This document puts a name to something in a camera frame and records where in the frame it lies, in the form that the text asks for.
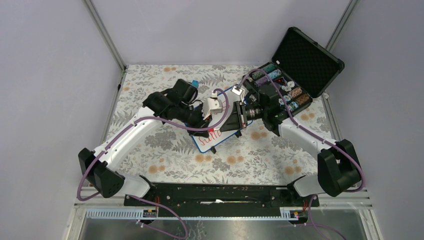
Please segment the blue framed whiteboard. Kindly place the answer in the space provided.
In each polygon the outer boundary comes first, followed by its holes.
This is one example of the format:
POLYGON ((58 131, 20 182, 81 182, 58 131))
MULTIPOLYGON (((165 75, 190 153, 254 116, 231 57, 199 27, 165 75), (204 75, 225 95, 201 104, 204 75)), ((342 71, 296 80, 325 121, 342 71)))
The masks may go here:
POLYGON ((224 121, 220 125, 215 127, 214 129, 209 130, 208 131, 208 133, 209 133, 208 137, 193 136, 193 135, 190 136, 200 153, 206 153, 206 152, 210 151, 210 148, 212 146, 215 146, 215 148, 217 150, 218 149, 217 146, 219 144, 222 144, 224 141, 226 141, 227 139, 232 137, 233 134, 236 131, 242 130, 242 129, 240 129, 240 130, 232 130, 232 131, 226 131, 226 132, 220 131, 220 127, 227 120, 227 118, 229 117, 229 115, 231 114, 231 112, 233 110, 233 103, 240 100, 240 98, 237 95, 235 95, 231 92, 231 89, 232 89, 232 87, 229 87, 225 90, 225 93, 227 95, 228 100, 225 100, 225 97, 222 96, 222 93, 219 92, 217 94, 217 98, 222 101, 223 112, 218 113, 218 114, 213 114, 212 115, 212 121, 210 122, 209 125, 213 125, 213 124, 217 123, 221 119, 221 117, 224 115, 224 111, 228 108, 228 113, 227 113, 224 121))

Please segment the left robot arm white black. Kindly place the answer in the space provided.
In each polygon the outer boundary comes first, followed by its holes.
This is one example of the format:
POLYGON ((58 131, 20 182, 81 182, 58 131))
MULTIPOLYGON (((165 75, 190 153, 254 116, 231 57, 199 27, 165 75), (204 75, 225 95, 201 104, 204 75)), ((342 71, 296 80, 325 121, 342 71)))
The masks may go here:
POLYGON ((135 195, 144 206, 152 204, 155 192, 142 177, 119 173, 127 155, 151 132, 169 124, 190 133, 207 133, 212 120, 203 106, 193 107, 198 96, 199 83, 178 79, 171 88, 148 95, 141 108, 106 142, 94 150, 83 148, 77 155, 83 184, 88 181, 96 193, 83 197, 77 190, 77 199, 88 201, 97 195, 110 198, 117 193, 135 195))

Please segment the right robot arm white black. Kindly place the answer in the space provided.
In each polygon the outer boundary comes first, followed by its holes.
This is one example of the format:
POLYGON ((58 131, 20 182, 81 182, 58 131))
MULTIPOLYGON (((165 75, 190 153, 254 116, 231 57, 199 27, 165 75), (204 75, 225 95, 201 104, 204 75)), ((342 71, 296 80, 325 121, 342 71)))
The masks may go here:
POLYGON ((244 121, 261 119, 268 131, 295 143, 315 158, 317 174, 300 177, 288 185, 286 198, 293 206, 301 205, 312 195, 326 193, 337 197, 344 192, 362 190, 365 178, 353 144, 346 139, 324 138, 301 125, 293 117, 293 107, 284 97, 284 93, 271 85, 261 86, 256 101, 233 104, 233 110, 220 131, 238 130, 244 121))

